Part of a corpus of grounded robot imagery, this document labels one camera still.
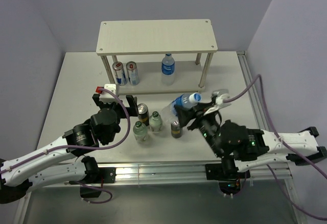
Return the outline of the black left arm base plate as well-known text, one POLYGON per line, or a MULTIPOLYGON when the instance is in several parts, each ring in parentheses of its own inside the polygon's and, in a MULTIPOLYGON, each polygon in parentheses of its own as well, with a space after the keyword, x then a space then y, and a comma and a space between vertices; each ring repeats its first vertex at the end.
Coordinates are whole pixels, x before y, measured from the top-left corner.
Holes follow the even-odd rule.
POLYGON ((70 185, 80 186, 80 196, 86 199, 98 198, 101 195, 101 189, 105 184, 113 184, 115 182, 116 168, 98 168, 85 170, 86 177, 79 180, 82 184, 88 185, 85 187, 78 184, 76 181, 69 181, 70 185))

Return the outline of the Pocari Sweat bottle blue cap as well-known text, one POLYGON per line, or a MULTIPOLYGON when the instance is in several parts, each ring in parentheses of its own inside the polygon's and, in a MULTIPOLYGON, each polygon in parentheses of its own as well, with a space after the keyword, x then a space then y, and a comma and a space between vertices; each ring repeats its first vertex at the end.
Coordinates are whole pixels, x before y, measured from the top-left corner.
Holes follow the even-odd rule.
POLYGON ((175 105, 182 106, 183 108, 190 109, 197 105, 202 100, 200 93, 183 94, 174 99, 161 111, 161 117, 165 122, 173 123, 178 121, 175 105))

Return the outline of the dark can yellow band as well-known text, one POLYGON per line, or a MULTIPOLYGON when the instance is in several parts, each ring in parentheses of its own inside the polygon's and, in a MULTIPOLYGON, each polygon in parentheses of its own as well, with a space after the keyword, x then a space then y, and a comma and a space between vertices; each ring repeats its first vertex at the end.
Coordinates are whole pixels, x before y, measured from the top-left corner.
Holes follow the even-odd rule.
POLYGON ((171 136, 176 139, 182 136, 182 128, 178 120, 171 123, 171 136))

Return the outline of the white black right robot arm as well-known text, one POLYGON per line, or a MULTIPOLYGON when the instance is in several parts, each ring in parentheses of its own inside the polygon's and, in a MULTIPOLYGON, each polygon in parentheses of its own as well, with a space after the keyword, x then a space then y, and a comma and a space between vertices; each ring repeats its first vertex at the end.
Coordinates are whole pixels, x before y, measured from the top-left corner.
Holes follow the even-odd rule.
POLYGON ((303 166, 326 159, 326 148, 316 142, 315 127, 276 135, 231 120, 223 121, 219 109, 210 102, 178 112, 181 126, 188 130, 198 129, 214 155, 220 158, 215 170, 219 178, 245 175, 252 168, 271 163, 293 162, 303 166))

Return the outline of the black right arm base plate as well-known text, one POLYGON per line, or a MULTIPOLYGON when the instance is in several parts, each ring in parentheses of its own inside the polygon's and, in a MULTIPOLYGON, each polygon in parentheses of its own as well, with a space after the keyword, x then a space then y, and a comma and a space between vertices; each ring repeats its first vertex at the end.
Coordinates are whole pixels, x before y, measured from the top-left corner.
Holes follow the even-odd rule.
POLYGON ((224 173, 221 163, 205 164, 205 174, 206 179, 209 181, 236 181, 238 179, 249 179, 251 177, 249 170, 232 174, 224 173))

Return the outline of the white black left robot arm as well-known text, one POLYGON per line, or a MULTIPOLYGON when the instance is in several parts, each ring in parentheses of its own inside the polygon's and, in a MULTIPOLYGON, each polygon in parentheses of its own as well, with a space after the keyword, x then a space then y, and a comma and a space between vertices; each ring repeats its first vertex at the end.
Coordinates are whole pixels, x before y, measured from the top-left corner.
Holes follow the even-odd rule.
POLYGON ((33 190, 75 182, 84 187, 98 180, 100 170, 87 153, 109 150, 122 144, 131 130, 131 117, 137 117, 137 98, 127 95, 128 106, 115 94, 102 101, 92 99, 99 111, 74 126, 55 141, 14 160, 1 160, 1 204, 17 201, 33 190))

